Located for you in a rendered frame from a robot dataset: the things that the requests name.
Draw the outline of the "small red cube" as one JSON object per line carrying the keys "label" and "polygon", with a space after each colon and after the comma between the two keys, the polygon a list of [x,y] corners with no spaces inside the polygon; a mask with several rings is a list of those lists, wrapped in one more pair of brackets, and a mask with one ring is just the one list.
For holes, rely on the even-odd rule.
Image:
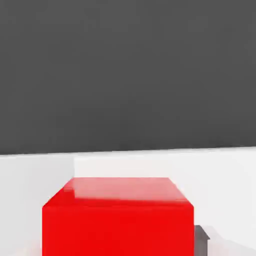
{"label": "small red cube", "polygon": [[194,207],[164,177],[74,177],[42,208],[42,256],[194,256]]}

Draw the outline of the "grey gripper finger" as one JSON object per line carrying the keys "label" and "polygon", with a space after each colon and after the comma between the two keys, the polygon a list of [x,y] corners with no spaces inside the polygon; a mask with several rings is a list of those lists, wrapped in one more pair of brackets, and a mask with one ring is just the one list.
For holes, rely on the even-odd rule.
{"label": "grey gripper finger", "polygon": [[256,256],[256,249],[223,238],[212,226],[194,226],[194,256]]}

